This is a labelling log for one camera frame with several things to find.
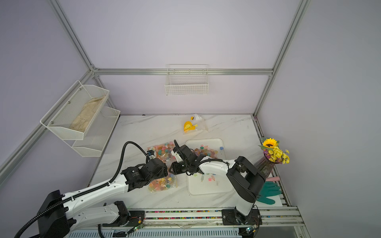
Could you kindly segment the clear ziploc bag of candies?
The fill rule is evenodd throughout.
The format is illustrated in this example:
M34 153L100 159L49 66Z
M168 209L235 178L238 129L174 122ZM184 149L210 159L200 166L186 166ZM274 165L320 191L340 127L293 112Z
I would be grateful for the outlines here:
M183 132L190 134L197 131L207 131L207 126L202 116L193 114L184 122Z

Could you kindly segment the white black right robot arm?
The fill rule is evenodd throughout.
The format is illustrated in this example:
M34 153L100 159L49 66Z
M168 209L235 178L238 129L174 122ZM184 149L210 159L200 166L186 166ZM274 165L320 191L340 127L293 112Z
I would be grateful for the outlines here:
M171 164L170 173L175 175L187 174L189 176L196 173L225 176L240 196L241 200L236 204L235 208L221 211L224 225L261 224L258 218L254 218L254 215L260 214L254 211L254 205L266 182L263 172L242 156L236 160L210 158L202 154L197 156L186 145L179 146L177 141L174 141L174 145L171 154L176 158L176 162Z

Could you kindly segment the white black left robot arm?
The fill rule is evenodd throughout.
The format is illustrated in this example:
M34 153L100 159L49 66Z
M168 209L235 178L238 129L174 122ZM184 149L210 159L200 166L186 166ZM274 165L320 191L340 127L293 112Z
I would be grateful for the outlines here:
M168 168L158 158L151 158L150 152L143 152L145 163L122 170L126 147L133 145L141 147L133 141L126 142L121 151L118 168L111 179L86 189L60 194L51 193L52 200L46 199L40 211L29 220L15 235L20 238L22 234L35 222L39 224L38 238L63 238L80 223L75 216L94 204L102 202L118 194L142 188L155 179L160 179L168 174Z

